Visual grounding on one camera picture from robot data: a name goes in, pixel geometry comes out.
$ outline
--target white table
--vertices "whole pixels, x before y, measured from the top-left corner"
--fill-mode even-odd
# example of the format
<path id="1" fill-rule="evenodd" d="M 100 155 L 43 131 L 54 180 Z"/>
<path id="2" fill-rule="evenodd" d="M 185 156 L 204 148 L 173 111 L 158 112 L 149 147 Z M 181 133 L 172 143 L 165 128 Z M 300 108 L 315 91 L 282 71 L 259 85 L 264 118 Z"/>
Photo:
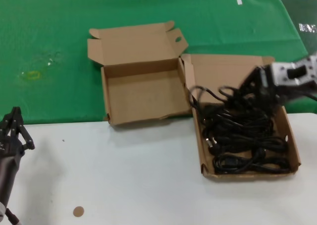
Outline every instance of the white table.
<path id="1" fill-rule="evenodd" d="M 127 130 L 29 125 L 36 149 L 22 158 L 8 207 L 24 225 L 315 225 L 317 115 L 289 118 L 303 164 L 255 182 L 204 178 L 191 118 Z"/>

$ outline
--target tan circle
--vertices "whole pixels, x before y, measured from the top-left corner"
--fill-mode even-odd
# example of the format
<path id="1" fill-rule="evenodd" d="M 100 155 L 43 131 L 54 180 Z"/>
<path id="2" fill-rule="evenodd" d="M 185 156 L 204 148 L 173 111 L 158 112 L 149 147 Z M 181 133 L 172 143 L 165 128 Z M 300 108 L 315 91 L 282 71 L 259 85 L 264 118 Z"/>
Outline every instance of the tan circle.
<path id="1" fill-rule="evenodd" d="M 81 217 L 83 216 L 83 214 L 84 214 L 84 208 L 81 206 L 76 207 L 73 211 L 73 215 L 75 217 Z"/>

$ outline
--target open cardboard box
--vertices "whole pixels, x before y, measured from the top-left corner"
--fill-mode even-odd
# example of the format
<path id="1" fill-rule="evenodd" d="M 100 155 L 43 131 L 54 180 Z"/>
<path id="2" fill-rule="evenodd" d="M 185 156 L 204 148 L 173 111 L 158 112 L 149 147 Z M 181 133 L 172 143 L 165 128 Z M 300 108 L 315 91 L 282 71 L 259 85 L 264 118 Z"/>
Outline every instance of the open cardboard box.
<path id="1" fill-rule="evenodd" d="M 88 57 L 103 65 L 110 124 L 190 113 L 179 58 L 188 44 L 173 21 L 89 32 Z"/>
<path id="2" fill-rule="evenodd" d="M 217 93 L 218 88 L 223 85 L 239 88 L 243 80 L 252 72 L 255 66 L 270 64 L 274 61 L 272 57 L 260 56 L 231 56 L 231 55 L 182 55 L 185 67 L 186 85 L 191 89 L 195 85 L 201 85 Z M 201 103 L 220 104 L 221 102 L 209 94 L 204 94 Z M 215 174 L 212 160 L 213 155 L 208 151 L 206 140 L 202 137 L 202 126 L 198 121 L 198 115 L 193 109 L 195 130 L 201 165 L 201 173 L 205 177 L 217 178 L 254 178 L 254 177 L 281 177 L 294 174 L 301 164 L 297 146 L 294 141 L 293 132 L 289 124 L 284 107 L 280 107 L 273 119 L 276 134 L 287 138 L 289 150 L 286 153 L 291 165 L 289 174 L 264 174 L 250 172 L 245 174 Z M 242 157 L 250 157 L 251 152 L 241 153 Z"/>

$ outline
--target yellow stain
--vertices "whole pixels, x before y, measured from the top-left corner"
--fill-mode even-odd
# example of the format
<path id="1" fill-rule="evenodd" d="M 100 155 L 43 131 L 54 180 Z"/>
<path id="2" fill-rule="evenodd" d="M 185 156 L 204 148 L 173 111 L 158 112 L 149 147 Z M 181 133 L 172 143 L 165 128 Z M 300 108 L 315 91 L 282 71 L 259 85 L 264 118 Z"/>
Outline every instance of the yellow stain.
<path id="1" fill-rule="evenodd" d="M 32 70 L 26 73 L 26 78 L 28 80 L 37 80 L 41 77 L 41 73 L 37 70 Z"/>

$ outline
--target box flap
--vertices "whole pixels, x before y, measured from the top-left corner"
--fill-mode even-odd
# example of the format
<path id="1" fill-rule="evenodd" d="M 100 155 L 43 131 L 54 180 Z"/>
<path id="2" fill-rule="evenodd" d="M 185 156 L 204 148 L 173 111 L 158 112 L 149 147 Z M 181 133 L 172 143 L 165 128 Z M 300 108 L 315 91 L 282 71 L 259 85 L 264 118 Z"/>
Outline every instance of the box flap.
<path id="1" fill-rule="evenodd" d="M 173 59 L 188 47 L 174 22 L 90 29 L 88 57 L 103 65 Z"/>
<path id="2" fill-rule="evenodd" d="M 195 85 L 209 88 L 219 95 L 218 88 L 226 85 L 238 88 L 255 66 L 270 64 L 274 61 L 270 56 L 238 56 L 238 55 L 200 55 L 183 54 L 186 85 L 191 89 Z M 209 94 L 204 94 L 202 103 L 221 103 Z"/>

